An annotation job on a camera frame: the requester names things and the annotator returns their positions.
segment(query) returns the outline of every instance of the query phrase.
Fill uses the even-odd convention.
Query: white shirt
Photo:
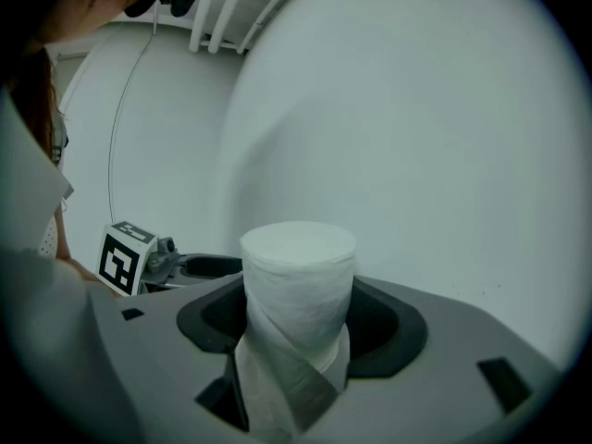
[[[55,123],[55,148],[54,148],[54,162],[57,162],[57,168],[61,171],[64,165],[64,148],[66,147],[66,127],[61,116],[57,116]],[[53,216],[49,221],[49,225],[45,229],[41,244],[37,249],[39,255],[56,258],[57,255],[57,223],[56,216]]]

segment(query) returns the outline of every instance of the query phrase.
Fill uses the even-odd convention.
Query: black cutout
[[[210,413],[241,431],[249,432],[249,418],[242,402],[234,354],[228,356],[224,376],[210,383],[195,400]]]
[[[136,317],[144,315],[142,311],[136,308],[126,309],[125,311],[121,311],[121,313],[123,314],[123,318],[126,321],[130,321],[131,319],[135,319]]]
[[[506,414],[530,396],[530,388],[503,357],[478,362],[477,366]]]
[[[248,430],[233,352],[247,327],[242,277],[186,304],[177,315],[181,333],[204,352],[228,355],[224,376],[196,400],[211,413]],[[348,378],[394,376],[424,348],[427,324],[411,305],[355,278],[346,317],[350,332]]]
[[[163,286],[155,285],[152,283],[144,283],[144,286],[146,287],[146,289],[148,290],[149,293],[160,292],[160,291],[170,291],[170,288],[165,288]]]
[[[215,279],[235,275],[242,271],[242,260],[232,256],[195,255],[181,267],[185,277]]]

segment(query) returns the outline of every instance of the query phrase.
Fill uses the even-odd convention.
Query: white tissue paper
[[[247,328],[235,351],[250,433],[292,442],[345,387],[355,238],[286,222],[240,239]]]

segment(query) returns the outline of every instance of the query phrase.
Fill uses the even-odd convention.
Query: gray machine surface
[[[165,288],[171,290],[114,302],[108,292],[93,288],[97,325],[146,442],[189,442],[197,437],[200,442],[250,442],[247,434],[196,402],[225,374],[228,357],[202,351],[185,337],[178,327],[179,311],[241,281],[240,273],[210,280],[184,276],[187,259],[196,256],[179,258],[166,280]],[[203,276],[210,278],[211,273]],[[540,353],[473,306],[386,281],[360,280],[419,311],[429,330],[425,347],[392,377],[351,378],[302,442],[461,441],[488,426],[509,423],[514,415],[504,409],[478,364],[503,359],[529,390],[526,401],[545,394],[559,375]]]

